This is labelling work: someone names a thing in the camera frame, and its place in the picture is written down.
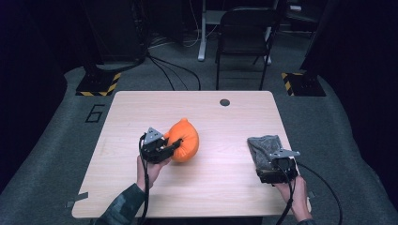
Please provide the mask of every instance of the gray floor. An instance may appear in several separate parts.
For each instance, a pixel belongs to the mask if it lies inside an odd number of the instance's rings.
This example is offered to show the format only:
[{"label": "gray floor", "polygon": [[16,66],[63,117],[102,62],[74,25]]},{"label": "gray floor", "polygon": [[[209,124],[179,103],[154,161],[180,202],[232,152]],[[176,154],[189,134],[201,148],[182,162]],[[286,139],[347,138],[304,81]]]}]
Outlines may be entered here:
[{"label": "gray floor", "polygon": [[[290,97],[284,87],[282,72],[299,72],[308,36],[279,33],[272,50],[264,90],[276,99],[283,124],[297,158],[322,175],[338,195],[343,224],[398,224],[398,215],[373,170],[361,159],[344,109],[333,90],[319,78],[326,97]],[[150,53],[163,60],[194,71],[202,90],[215,89],[214,63],[217,42],[207,43],[205,62],[197,61],[199,43],[192,47],[166,44],[150,48]],[[244,60],[222,61],[221,90],[257,90],[259,64],[253,72],[239,66]],[[116,68],[121,65],[108,65]],[[174,88],[197,90],[198,83],[189,73],[166,69]],[[75,219],[65,207],[79,191],[84,174],[114,95],[109,97],[77,97],[75,89],[84,76],[82,68],[66,75],[69,88],[50,125],[29,158],[15,174],[0,196],[0,224],[87,224],[88,219]],[[148,59],[136,68],[122,73],[115,91],[172,90],[162,72]],[[85,123],[93,105],[103,114],[98,123]],[[337,224],[338,206],[330,191],[315,175],[300,168],[318,224]],[[265,217],[263,224],[275,224],[277,216]],[[289,216],[284,224],[295,224]]]}]

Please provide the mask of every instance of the chair backrest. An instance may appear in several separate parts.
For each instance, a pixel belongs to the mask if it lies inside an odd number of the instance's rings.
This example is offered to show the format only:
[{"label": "chair backrest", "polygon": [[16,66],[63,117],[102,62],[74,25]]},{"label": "chair backrest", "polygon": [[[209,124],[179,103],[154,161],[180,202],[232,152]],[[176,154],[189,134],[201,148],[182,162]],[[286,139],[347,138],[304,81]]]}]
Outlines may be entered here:
[{"label": "chair backrest", "polygon": [[222,16],[220,26],[256,26],[267,28],[279,25],[281,16],[270,7],[234,7]]}]

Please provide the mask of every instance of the hand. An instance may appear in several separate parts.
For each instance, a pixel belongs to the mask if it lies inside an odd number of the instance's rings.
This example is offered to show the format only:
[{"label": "hand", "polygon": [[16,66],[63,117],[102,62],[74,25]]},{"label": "hand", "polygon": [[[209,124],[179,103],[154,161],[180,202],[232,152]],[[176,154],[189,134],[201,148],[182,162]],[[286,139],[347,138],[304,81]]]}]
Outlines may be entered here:
[{"label": "hand", "polygon": [[[161,172],[161,168],[163,166],[169,164],[170,161],[171,161],[171,159],[167,158],[166,160],[164,160],[158,164],[153,164],[150,162],[147,163],[147,172],[148,172],[148,176],[149,176],[149,188],[153,187],[153,183],[158,178],[159,173]],[[143,162],[142,162],[140,156],[137,157],[137,186],[142,191],[145,191],[145,172],[144,172],[144,168],[143,168]]]},{"label": "hand", "polygon": [[[274,186],[281,192],[282,198],[287,203],[290,199],[290,188],[288,184],[274,184]],[[295,215],[296,221],[300,222],[313,216],[308,211],[307,207],[307,184],[302,176],[296,177],[296,187],[293,194],[292,211]]]}]

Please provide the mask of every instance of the round black hole cap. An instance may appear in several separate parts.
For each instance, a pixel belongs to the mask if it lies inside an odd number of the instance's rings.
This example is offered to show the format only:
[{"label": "round black hole cap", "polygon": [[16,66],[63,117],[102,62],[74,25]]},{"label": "round black hole cap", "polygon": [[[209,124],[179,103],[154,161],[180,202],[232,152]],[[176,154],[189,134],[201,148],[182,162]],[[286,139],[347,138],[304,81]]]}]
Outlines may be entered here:
[{"label": "round black hole cap", "polygon": [[231,102],[228,100],[228,99],[222,99],[221,101],[220,101],[220,104],[222,105],[222,106],[229,106],[229,104],[231,104]]}]

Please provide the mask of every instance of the orange pumpkin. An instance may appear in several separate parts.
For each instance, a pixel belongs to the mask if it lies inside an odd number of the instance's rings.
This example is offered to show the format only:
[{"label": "orange pumpkin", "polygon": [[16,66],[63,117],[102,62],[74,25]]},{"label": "orange pumpkin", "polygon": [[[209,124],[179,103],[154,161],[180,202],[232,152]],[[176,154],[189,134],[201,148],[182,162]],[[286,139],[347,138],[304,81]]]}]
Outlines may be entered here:
[{"label": "orange pumpkin", "polygon": [[195,127],[187,118],[182,118],[174,124],[168,132],[163,135],[164,139],[169,139],[167,146],[182,139],[180,146],[175,150],[172,160],[186,162],[196,155],[199,149],[199,135]]}]

